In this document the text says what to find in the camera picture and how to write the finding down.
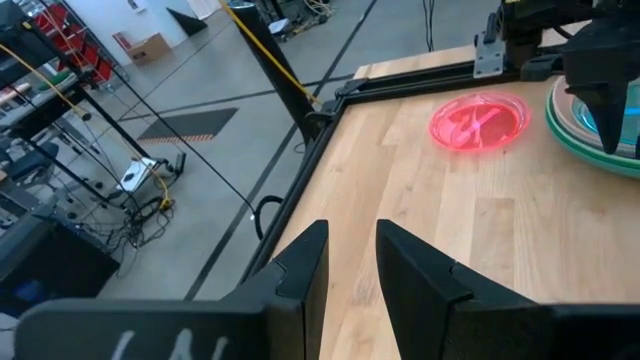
green plate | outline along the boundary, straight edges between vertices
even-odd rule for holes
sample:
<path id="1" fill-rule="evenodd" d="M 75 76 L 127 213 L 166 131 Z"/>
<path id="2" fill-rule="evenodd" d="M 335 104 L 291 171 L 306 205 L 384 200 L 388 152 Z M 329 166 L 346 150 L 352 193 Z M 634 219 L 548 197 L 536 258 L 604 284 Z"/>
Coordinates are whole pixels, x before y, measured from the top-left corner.
<path id="1" fill-rule="evenodd" d="M 572 154 L 604 170 L 625 176 L 640 178 L 639 160 L 605 154 L 604 152 L 598 151 L 594 148 L 580 143 L 578 140 L 574 139 L 570 134 L 568 134 L 564 129 L 562 129 L 562 127 L 559 126 L 559 124 L 557 124 L 555 120 L 551 95 L 549 95 L 547 101 L 546 120 L 547 125 L 549 125 L 549 128 L 551 129 L 554 137 L 556 137 L 556 139 L 559 140 L 560 144 L 562 144 Z"/>

black metal frame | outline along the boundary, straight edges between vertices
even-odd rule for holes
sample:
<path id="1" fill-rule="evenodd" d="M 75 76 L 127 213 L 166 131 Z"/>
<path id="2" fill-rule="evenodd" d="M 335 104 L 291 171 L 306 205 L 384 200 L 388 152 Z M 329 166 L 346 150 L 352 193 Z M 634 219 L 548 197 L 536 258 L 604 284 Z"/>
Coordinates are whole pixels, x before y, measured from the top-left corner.
<path id="1" fill-rule="evenodd" d="M 44 302 L 21 317 L 16 356 L 317 360 L 329 285 L 328 236 L 328 223 L 316 221 L 218 301 Z M 68 331 L 59 331 L 62 326 Z"/>
<path id="2" fill-rule="evenodd" d="M 131 137 L 131 135 L 129 135 L 129 133 L 126 132 L 126 130 L 124 130 L 124 128 L 122 128 L 122 126 L 120 126 L 120 124 L 111 116 L 111 114 L 109 114 L 84 89 L 83 86 L 85 85 L 91 86 L 92 89 L 96 89 L 98 87 L 97 83 L 95 83 L 95 81 L 92 79 L 92 72 L 91 71 L 84 72 L 82 71 L 82 69 L 75 66 L 75 64 L 70 60 L 69 56 L 64 52 L 62 52 L 60 49 L 58 49 L 51 42 L 51 40 L 49 40 L 49 38 L 44 33 L 42 33 L 42 31 L 40 31 L 40 29 L 37 26 L 34 26 L 33 24 L 31 24 L 30 21 L 31 19 L 25 19 L 25 21 L 22 23 L 20 31 L 25 31 L 35 35 L 35 37 L 38 40 L 40 40 L 40 42 L 42 42 L 42 44 L 44 44 L 55 55 L 55 57 L 57 57 L 61 62 L 63 62 L 67 66 L 67 68 L 69 68 L 69 70 L 71 70 L 77 76 L 76 82 L 72 86 L 64 90 L 63 94 L 67 96 L 68 99 L 73 104 L 78 104 L 83 100 L 86 100 L 100 114 L 100 116 L 123 138 L 123 140 L 126 141 L 133 149 L 135 149 L 140 154 L 140 156 L 145 158 L 153 158 L 145 149 L 142 148 L 142 146 L 140 146 L 140 144 L 138 144 L 138 142 L 133 137 Z M 142 98 L 142 96 L 140 96 L 140 94 L 131 87 L 131 85 L 124 79 L 124 77 L 119 72 L 116 71 L 115 67 L 113 65 L 109 65 L 109 66 L 111 67 L 111 70 L 114 72 L 116 77 L 118 77 L 123 82 L 123 84 L 129 90 L 131 90 L 131 92 L 138 98 L 138 100 L 140 100 L 140 102 L 143 105 L 145 105 L 149 110 L 151 110 L 152 113 L 158 115 L 157 112 Z M 54 97 L 51 100 L 47 101 L 45 107 L 49 107 L 48 111 L 53 111 L 51 108 L 55 108 L 56 114 L 58 113 L 63 114 L 71 110 L 71 108 L 64 101 L 62 101 L 57 97 Z M 10 127 L 10 129 L 13 132 L 13 134 L 23 139 L 35 151 L 39 152 L 43 157 L 51 161 L 62 172 L 64 172 L 71 179 L 73 179 L 75 182 L 80 184 L 85 190 L 91 193 L 101 203 L 101 205 L 103 206 L 111 205 L 111 206 L 119 207 L 121 209 L 126 209 L 126 206 L 124 205 L 125 202 L 123 202 L 120 205 L 114 204 L 110 198 L 102 195 L 95 188 L 93 188 L 93 186 L 91 186 L 91 184 L 89 184 L 86 180 L 82 179 L 80 176 L 74 173 L 71 169 L 69 169 L 69 167 L 65 166 L 60 161 L 58 161 L 55 156 L 52 156 L 51 154 L 47 153 L 44 149 L 42 149 L 42 147 L 40 147 L 40 145 L 38 145 L 35 141 L 32 140 L 32 137 L 35 135 L 35 133 L 40 132 L 40 130 L 31 128 L 30 125 L 32 125 L 31 124 L 32 120 L 29 120 L 29 119 L 42 118 L 42 115 L 43 115 L 43 112 L 40 111 L 40 108 L 36 108 L 33 114 L 28 115 L 27 117 L 25 117 L 25 119 L 19 121 L 17 124 L 14 124 L 13 126 Z M 85 114 L 85 116 L 86 118 L 83 117 L 82 119 L 83 121 L 88 121 L 91 119 L 91 114 L 87 113 Z M 51 119 L 50 116 L 47 116 L 45 118 L 49 119 L 47 120 L 48 122 L 57 121 L 57 117 L 53 121 L 50 121 Z M 22 125 L 23 121 L 27 123 L 26 127 Z M 165 165 L 169 164 L 169 161 L 167 159 L 163 159 L 163 158 L 156 158 L 156 159 Z"/>
<path id="3" fill-rule="evenodd" d="M 557 51 L 558 47 L 541 49 Z M 307 115 L 306 121 L 321 126 L 320 134 L 307 143 L 302 165 L 298 175 L 289 188 L 284 201 L 276 213 L 265 237 L 258 245 L 247 266 L 240 283 L 260 271 L 271 258 L 273 251 L 280 241 L 289 219 L 298 205 L 307 184 L 311 180 L 316 166 L 322 158 L 334 131 L 340 124 L 345 110 L 356 104 L 399 99 L 404 97 L 432 94 L 444 91 L 469 89 L 480 86 L 502 84 L 520 80 L 520 71 L 507 69 L 501 75 L 493 77 L 475 78 L 474 62 L 467 61 L 457 64 L 444 65 L 435 68 L 410 71 L 378 78 L 354 79 L 348 81 L 344 87 L 336 91 L 335 100 L 325 103 L 319 112 Z"/>

concrete floor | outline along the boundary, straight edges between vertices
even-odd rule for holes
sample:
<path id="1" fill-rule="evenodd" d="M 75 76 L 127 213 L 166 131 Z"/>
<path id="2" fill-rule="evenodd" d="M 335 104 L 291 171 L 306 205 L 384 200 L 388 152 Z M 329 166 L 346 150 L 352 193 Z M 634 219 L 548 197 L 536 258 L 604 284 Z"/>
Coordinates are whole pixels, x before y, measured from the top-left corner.
<path id="1" fill-rule="evenodd" d="M 423 9 L 418 0 L 373 0 L 373 5 L 372 0 L 334 0 L 333 5 L 335 15 L 326 24 L 281 43 L 303 83 L 317 82 L 324 76 L 349 75 L 360 65 L 427 51 Z M 437 2 L 433 29 L 436 50 L 469 44 L 497 5 L 497 0 Z M 371 11 L 363 18 L 370 6 Z M 334 64 L 360 21 L 359 31 Z M 172 54 L 140 68 L 128 67 L 130 84 L 165 115 L 239 108 L 215 140 L 192 145 L 253 204 L 264 195 L 283 196 L 302 159 L 293 151 L 300 136 L 277 95 L 248 96 L 268 92 L 272 86 L 228 16 L 218 11 L 207 23 L 206 31 Z M 332 64 L 333 71 L 327 74 Z M 343 83 L 326 84 L 320 98 L 331 99 Z M 124 87 L 119 87 L 115 96 L 98 97 L 112 116 L 124 119 L 121 124 L 134 137 L 155 119 L 145 116 L 149 110 Z M 240 99 L 224 101 L 234 97 Z M 87 136 L 95 134 L 121 174 L 130 155 L 118 136 L 98 119 L 89 124 L 90 128 L 84 129 Z M 239 197 L 182 144 L 143 147 L 152 156 L 170 160 L 178 151 L 188 154 L 186 172 L 171 189 L 176 200 L 175 217 L 162 238 L 137 255 L 125 251 L 125 273 L 114 276 L 101 297 L 219 299 L 237 285 L 258 245 L 250 214 L 245 211 L 238 215 L 242 207 Z M 88 177 L 115 184 L 86 155 L 64 150 L 60 157 Z M 151 188 L 148 191 L 157 196 L 158 190 Z M 275 206 L 265 210 L 265 227 L 275 210 Z M 94 215 L 101 222 L 121 218 L 114 210 L 96 210 Z M 148 227 L 148 232 L 153 232 L 155 222 L 150 221 Z"/>

metal rack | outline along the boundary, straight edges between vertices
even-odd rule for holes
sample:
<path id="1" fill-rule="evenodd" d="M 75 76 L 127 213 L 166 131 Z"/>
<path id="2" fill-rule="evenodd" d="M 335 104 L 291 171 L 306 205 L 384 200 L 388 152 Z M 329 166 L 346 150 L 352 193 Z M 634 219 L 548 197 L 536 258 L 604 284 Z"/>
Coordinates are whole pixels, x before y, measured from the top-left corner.
<path id="1" fill-rule="evenodd" d="M 93 71 L 95 83 L 113 91 L 118 83 L 117 71 L 128 80 L 128 74 L 96 38 L 82 19 L 64 0 L 13 0 L 35 20 L 40 29 L 74 65 Z M 53 71 L 62 71 L 65 64 L 52 64 Z"/>

power cable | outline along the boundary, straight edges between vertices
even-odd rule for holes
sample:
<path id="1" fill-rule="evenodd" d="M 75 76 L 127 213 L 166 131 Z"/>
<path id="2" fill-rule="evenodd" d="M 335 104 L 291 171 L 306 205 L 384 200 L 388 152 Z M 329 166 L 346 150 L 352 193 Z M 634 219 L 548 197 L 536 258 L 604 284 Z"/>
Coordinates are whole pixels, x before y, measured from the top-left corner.
<path id="1" fill-rule="evenodd" d="M 422 10 L 424 11 L 424 28 L 425 28 L 425 41 L 427 42 L 427 50 L 433 51 L 431 48 L 431 42 L 429 42 L 429 9 L 427 8 L 427 0 L 422 1 Z"/>
<path id="2" fill-rule="evenodd" d="M 435 12 L 436 1 L 429 0 L 429 41 L 431 43 L 431 51 L 435 51 L 436 47 L 433 45 L 433 13 Z"/>
<path id="3" fill-rule="evenodd" d="M 435 50 L 433 46 L 433 12 L 435 7 L 435 0 L 421 0 L 422 10 L 424 12 L 424 26 L 425 26 L 425 41 L 427 43 L 427 50 L 432 52 Z"/>
<path id="4" fill-rule="evenodd" d="M 93 130 L 91 130 L 91 127 L 89 125 L 87 125 L 86 122 L 84 122 L 84 121 L 81 121 L 81 122 L 85 126 L 85 128 L 87 129 L 89 134 L 91 134 L 91 137 L 93 138 L 93 144 L 95 144 L 98 147 L 98 149 L 100 150 L 100 153 L 104 156 L 105 160 L 107 160 L 107 164 L 109 165 L 109 169 L 111 169 L 111 171 L 112 171 L 112 173 L 111 173 L 112 177 L 116 178 L 116 175 L 117 175 L 118 172 L 116 171 L 115 166 L 113 166 L 113 163 L 111 162 L 111 158 L 109 158 L 109 154 L 107 154 L 107 152 L 104 150 L 104 148 L 102 147 L 102 144 L 100 144 L 100 141 L 98 141 L 98 137 L 93 133 Z M 76 139 L 75 137 L 73 137 L 64 128 L 59 128 L 59 130 L 61 132 L 65 133 L 69 138 L 74 140 L 74 142 L 76 142 L 78 145 L 82 146 L 82 144 L 80 144 L 80 140 Z M 120 183 L 119 180 L 117 180 L 117 178 L 116 178 L 116 183 L 122 187 L 122 184 Z"/>
<path id="5" fill-rule="evenodd" d="M 567 30 L 561 28 L 560 26 L 554 26 L 553 30 L 555 30 L 555 32 L 557 32 L 560 36 L 562 36 L 563 38 L 569 40 L 573 37 L 573 35 L 571 35 L 571 33 L 569 33 Z"/>
<path id="6" fill-rule="evenodd" d="M 304 0 L 304 4 L 317 15 L 330 17 L 333 14 L 333 9 L 330 5 L 324 4 L 319 0 Z"/>
<path id="7" fill-rule="evenodd" d="M 304 147 L 304 141 L 294 146 L 293 152 L 296 154 L 304 154 L 304 149 L 300 149 L 301 147 Z"/>
<path id="8" fill-rule="evenodd" d="M 116 271 L 116 278 L 117 279 L 123 279 L 126 275 L 129 274 L 129 272 L 131 271 L 131 269 L 133 269 L 133 265 L 135 264 L 136 260 L 138 259 L 138 249 L 137 248 L 133 248 L 133 259 L 131 260 L 131 264 L 129 264 L 129 268 L 127 269 L 127 271 L 122 272 L 122 263 L 124 262 L 124 250 L 125 247 L 122 246 L 122 255 L 120 256 L 120 266 L 118 267 L 118 271 Z"/>

